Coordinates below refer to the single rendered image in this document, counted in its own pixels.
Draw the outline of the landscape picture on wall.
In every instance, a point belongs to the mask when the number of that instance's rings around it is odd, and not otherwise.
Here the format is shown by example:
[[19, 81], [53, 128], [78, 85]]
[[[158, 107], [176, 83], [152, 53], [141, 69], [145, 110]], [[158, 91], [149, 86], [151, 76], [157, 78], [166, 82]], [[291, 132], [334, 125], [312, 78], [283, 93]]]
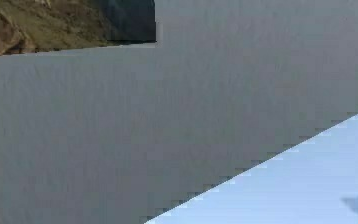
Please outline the landscape picture on wall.
[[154, 0], [0, 0], [0, 56], [156, 41]]

